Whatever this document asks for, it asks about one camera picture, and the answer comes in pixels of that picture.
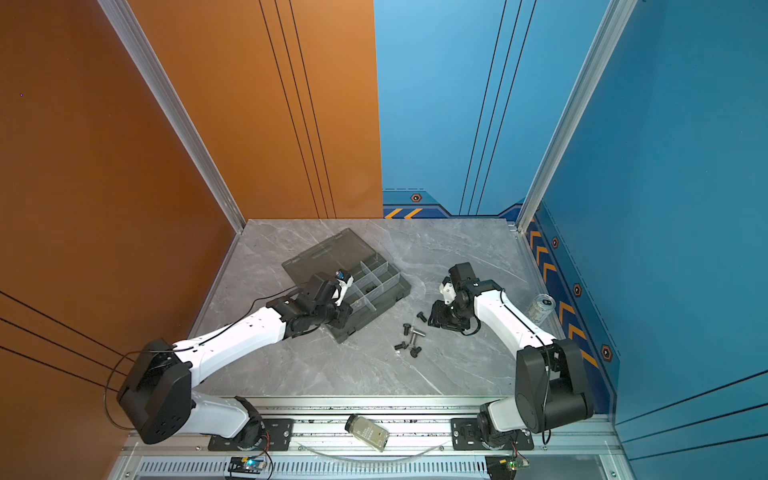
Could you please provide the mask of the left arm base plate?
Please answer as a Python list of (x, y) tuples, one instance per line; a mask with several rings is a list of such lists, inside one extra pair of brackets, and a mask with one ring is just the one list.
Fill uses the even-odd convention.
[(228, 439), (211, 436), (208, 450), (214, 452), (282, 452), (287, 451), (293, 434), (290, 418), (250, 420), (241, 433)]

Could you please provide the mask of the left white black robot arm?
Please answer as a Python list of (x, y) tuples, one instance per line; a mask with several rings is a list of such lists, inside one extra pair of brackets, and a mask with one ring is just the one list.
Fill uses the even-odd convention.
[(176, 434), (201, 434), (238, 450), (262, 447), (263, 419), (245, 398), (198, 391), (208, 377), (263, 347), (343, 326), (352, 313), (346, 302), (354, 278), (346, 270), (317, 273), (286, 295), (222, 328), (169, 344), (159, 339), (137, 351), (117, 392), (117, 402), (147, 445)]

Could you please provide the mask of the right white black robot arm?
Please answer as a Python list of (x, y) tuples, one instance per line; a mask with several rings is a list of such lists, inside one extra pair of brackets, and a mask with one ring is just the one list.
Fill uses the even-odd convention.
[(480, 441), (491, 449), (512, 445), (522, 433), (548, 438), (556, 428), (594, 415), (594, 399), (581, 349), (530, 320), (493, 280), (479, 279), (469, 263), (449, 269), (426, 323), (472, 336), (488, 327), (515, 357), (515, 390), (488, 402), (477, 415)]

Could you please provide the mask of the grey plastic organizer box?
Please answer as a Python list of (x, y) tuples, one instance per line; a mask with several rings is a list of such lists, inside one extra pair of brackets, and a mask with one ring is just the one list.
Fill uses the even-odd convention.
[(343, 269), (351, 274), (353, 282), (344, 298), (351, 307), (349, 319), (343, 326), (328, 328), (339, 343), (369, 325), (411, 292), (411, 285), (400, 269), (350, 228), (284, 261), (282, 267), (296, 284), (321, 272), (334, 274)]

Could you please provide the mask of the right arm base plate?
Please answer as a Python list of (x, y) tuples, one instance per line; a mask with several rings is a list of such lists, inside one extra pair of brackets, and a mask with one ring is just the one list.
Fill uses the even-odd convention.
[(477, 417), (452, 418), (450, 427), (452, 446), (456, 451), (534, 449), (533, 437), (527, 430), (499, 432), (490, 423)]

